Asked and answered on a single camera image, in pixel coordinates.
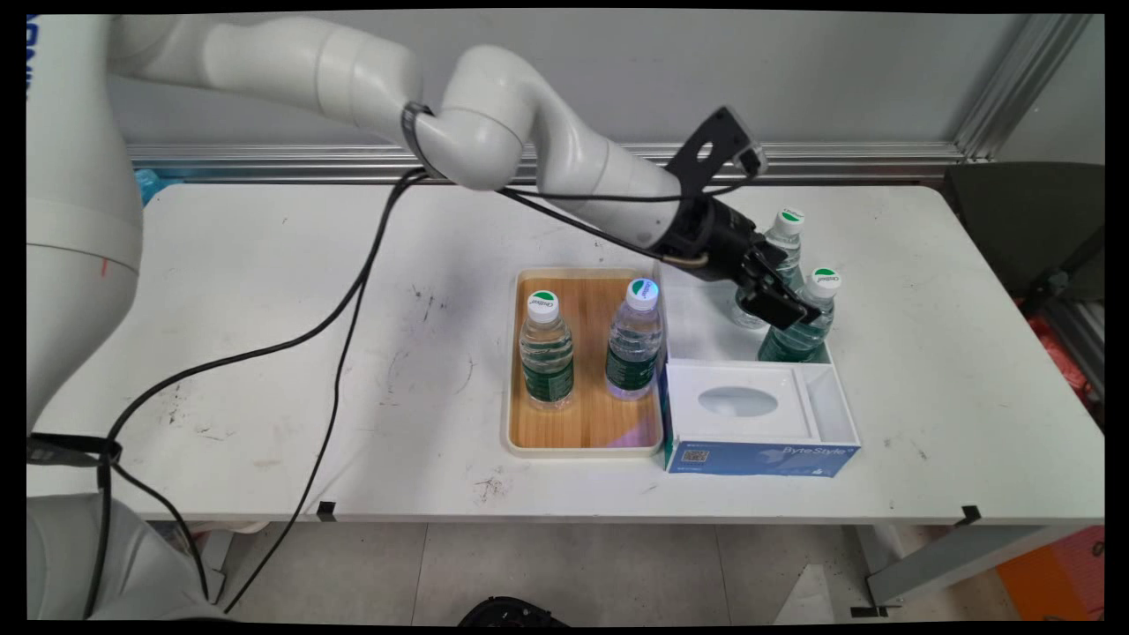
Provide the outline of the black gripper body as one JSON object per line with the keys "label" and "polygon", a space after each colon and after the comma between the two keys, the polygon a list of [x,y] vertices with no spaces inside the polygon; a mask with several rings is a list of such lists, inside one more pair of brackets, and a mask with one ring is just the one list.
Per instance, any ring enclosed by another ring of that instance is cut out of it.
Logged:
{"label": "black gripper body", "polygon": [[744,214],[718,198],[694,198],[679,205],[657,253],[698,279],[749,284],[747,256],[758,242],[758,226]]}

